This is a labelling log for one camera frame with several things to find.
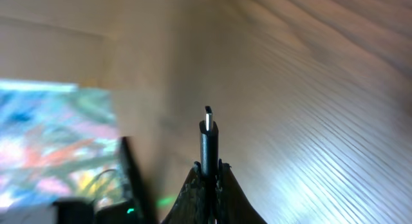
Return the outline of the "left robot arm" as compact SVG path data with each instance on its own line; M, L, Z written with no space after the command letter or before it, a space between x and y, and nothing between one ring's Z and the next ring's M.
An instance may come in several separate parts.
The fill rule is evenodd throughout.
M57 224L139 224L137 209L130 201L109 205L96 210L91 201L58 200L52 203L57 208Z

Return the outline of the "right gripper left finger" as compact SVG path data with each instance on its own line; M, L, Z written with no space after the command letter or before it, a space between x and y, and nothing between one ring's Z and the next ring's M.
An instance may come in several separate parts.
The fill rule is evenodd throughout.
M172 209L161 224L207 223L205 198L206 189L202 180L201 164L194 162Z

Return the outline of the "blue-screen Galaxy smartphone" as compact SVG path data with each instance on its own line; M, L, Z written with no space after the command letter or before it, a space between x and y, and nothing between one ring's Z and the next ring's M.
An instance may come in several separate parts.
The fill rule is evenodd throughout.
M1 223L56 223L58 200L130 201L156 218L111 95L76 84L1 81Z

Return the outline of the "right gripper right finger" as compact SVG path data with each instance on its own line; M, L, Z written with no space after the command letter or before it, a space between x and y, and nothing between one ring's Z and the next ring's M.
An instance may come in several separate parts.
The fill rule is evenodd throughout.
M228 163L218 162L216 218L221 224L266 224L248 201Z

